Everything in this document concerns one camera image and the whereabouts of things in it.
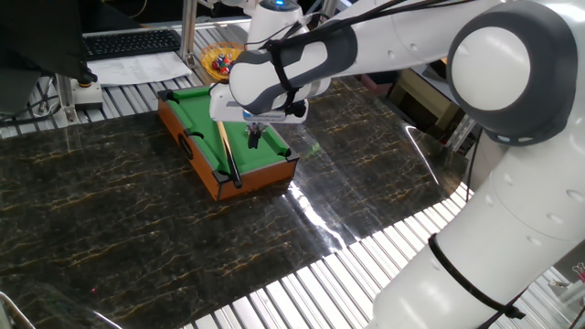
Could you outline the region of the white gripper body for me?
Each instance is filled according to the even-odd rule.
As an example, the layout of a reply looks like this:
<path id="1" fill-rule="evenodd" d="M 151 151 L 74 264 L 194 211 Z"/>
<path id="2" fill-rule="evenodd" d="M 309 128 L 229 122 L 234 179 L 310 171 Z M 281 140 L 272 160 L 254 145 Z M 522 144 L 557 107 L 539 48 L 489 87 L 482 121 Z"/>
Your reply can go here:
<path id="1" fill-rule="evenodd" d="M 228 84 L 216 83 L 209 89 L 209 115 L 216 122 L 245 122 L 245 123 L 283 123 L 300 124 L 308 116 L 308 101 L 304 101 L 305 112 L 298 117 L 284 110 L 271 110 L 259 115 L 244 110 L 233 99 Z"/>

